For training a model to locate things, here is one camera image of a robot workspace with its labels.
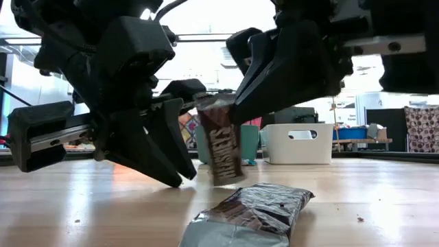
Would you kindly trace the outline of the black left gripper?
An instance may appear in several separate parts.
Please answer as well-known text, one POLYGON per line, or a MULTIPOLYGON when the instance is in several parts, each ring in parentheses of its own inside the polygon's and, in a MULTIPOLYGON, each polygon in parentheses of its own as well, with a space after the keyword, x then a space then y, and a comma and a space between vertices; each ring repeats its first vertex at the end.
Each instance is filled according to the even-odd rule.
POLYGON ((181 98, 181 116, 193 108, 192 97, 204 92, 205 85, 197 79, 174 80, 147 108, 121 110, 104 118, 94 112, 74 115, 71 102, 17 108, 8 117, 7 147, 21 171, 33 172, 62 161, 68 142, 90 141, 96 161, 112 161, 179 187, 182 178, 152 138, 152 114, 162 102, 181 98))

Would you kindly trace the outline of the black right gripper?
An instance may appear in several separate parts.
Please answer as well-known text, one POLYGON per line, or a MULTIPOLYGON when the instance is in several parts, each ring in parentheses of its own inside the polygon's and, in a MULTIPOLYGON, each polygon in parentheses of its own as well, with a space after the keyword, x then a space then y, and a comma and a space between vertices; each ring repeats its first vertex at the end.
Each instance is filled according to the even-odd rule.
MULTIPOLYGON (((327 13, 317 12, 280 12, 276 15, 276 28, 267 31, 272 37, 277 35, 277 29, 299 23, 313 21, 318 26, 319 34, 331 59, 335 73, 340 77, 340 85, 331 90, 330 94, 341 91, 341 82, 352 75, 354 55, 362 55, 365 48, 361 45, 346 45, 346 36, 362 32, 368 27, 364 17, 355 17, 332 22, 327 13)), ((397 21, 387 23, 380 30, 393 30, 392 41, 378 45, 376 52, 381 54, 385 72, 380 83, 386 91, 396 93, 428 93, 439 90, 439 68, 433 68, 429 63, 435 46, 433 34, 423 34, 416 31, 414 23, 397 21)), ((241 30, 226 40, 226 47, 241 72, 245 75, 251 63, 249 38, 262 33, 253 27, 241 30)))

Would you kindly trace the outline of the dark brown silver candy bar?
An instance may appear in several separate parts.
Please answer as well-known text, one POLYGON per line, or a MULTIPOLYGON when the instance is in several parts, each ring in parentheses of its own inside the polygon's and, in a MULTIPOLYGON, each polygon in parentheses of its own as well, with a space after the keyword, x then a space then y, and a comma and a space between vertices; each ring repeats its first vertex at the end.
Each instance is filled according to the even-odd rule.
POLYGON ((200 212, 178 247, 289 247, 299 213, 314 194, 270 183, 242 187, 200 212))
POLYGON ((195 107, 209 152, 213 186, 242 181, 241 127, 234 123, 235 96, 230 93, 197 93, 195 107))

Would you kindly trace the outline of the colourful patchwork quilt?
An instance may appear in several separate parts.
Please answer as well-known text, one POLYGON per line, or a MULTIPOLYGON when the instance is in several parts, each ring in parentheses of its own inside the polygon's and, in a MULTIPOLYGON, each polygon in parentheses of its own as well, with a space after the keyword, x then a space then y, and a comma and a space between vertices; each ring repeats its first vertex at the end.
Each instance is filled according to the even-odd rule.
POLYGON ((198 115, 192 115, 187 112, 178 118, 180 131, 183 137, 183 141, 188 150, 196 150, 198 148, 196 141, 195 129, 199 126, 200 121, 198 115))

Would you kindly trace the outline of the black screen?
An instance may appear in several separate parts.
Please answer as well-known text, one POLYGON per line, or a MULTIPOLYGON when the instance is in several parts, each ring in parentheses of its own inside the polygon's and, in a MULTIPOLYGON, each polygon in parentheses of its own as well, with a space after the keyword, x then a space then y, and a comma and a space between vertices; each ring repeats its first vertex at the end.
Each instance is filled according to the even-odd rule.
POLYGON ((270 124, 316 124, 318 113, 311 107, 291 106, 262 117, 261 127, 270 124))

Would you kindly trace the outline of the black panel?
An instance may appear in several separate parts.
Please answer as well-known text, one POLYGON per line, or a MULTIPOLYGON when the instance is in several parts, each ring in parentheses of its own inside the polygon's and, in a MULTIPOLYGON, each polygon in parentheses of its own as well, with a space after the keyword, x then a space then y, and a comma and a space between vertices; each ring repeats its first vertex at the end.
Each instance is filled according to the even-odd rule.
POLYGON ((407 151, 407 126, 402 108, 367 109, 366 123, 376 123, 387 128, 388 138, 393 139, 389 144, 389 151, 407 151))

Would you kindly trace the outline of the brown polka-dot curtain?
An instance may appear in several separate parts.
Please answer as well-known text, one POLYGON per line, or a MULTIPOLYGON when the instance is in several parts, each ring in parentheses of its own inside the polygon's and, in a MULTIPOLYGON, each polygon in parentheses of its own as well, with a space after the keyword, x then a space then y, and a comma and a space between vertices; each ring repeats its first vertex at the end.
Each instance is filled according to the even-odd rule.
POLYGON ((409 152, 439 153, 439 106, 404 108, 409 152))

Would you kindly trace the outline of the grey bag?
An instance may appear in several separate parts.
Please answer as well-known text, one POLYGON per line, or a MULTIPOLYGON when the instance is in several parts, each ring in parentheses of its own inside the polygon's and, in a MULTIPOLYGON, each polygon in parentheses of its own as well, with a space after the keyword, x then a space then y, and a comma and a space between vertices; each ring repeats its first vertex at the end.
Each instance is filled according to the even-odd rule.
POLYGON ((387 128, 377 123, 371 123, 367 127, 367 137, 374 140, 387 139, 387 128))

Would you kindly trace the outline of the teal plastic basket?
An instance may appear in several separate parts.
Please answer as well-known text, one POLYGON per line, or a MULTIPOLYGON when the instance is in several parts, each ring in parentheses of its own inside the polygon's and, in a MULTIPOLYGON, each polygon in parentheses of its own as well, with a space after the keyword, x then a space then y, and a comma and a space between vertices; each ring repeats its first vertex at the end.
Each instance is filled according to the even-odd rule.
MULTIPOLYGON (((198 159, 203 163, 210 161, 208 145, 205 140, 202 126, 195 129, 198 146, 198 159)), ((257 126, 241 126, 241 159, 256 160, 259 146, 259 129, 257 126)))

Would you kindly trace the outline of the blue storage bin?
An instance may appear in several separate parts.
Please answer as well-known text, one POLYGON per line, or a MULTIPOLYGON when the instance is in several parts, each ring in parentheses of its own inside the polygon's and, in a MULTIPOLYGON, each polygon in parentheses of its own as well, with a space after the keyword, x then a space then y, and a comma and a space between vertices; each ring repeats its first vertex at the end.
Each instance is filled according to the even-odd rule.
POLYGON ((333 140, 345 140, 345 139, 366 139, 366 128, 340 128, 333 131, 333 140))

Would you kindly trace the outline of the wooden bench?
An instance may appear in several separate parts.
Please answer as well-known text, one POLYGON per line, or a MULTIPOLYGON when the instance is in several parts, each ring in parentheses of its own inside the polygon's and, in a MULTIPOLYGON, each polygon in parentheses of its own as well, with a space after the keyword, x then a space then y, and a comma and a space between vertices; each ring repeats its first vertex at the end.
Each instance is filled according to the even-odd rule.
POLYGON ((346 146, 348 144, 352 145, 352 151, 356 152, 358 151, 358 145, 359 144, 385 144, 385 151, 389 150, 389 144, 393 142, 393 139, 342 139, 342 140, 334 140, 332 141, 333 145, 337 145, 338 148, 340 148, 341 146, 344 146, 344 148, 346 148, 346 146))

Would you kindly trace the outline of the white plastic basket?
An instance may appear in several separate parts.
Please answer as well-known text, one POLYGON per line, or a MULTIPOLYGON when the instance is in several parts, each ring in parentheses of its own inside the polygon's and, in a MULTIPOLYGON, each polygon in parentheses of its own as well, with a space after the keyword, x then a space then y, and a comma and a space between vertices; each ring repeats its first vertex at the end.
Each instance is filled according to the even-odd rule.
POLYGON ((331 123, 280 123, 260 131, 263 160, 275 165, 323 165, 331 162, 331 123))

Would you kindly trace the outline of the black aluminium table frame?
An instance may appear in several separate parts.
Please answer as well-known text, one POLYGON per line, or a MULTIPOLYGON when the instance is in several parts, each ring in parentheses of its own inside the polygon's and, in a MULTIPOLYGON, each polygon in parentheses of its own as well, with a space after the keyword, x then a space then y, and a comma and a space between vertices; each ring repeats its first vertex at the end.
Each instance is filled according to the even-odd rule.
MULTIPOLYGON (((92 159, 92 151, 67 151, 66 161, 92 159)), ((389 160, 413 163, 439 164, 439 154, 414 153, 414 152, 334 152, 333 158, 364 158, 376 160, 389 160)), ((0 149, 0 167, 13 166, 12 155, 6 149, 0 149)))

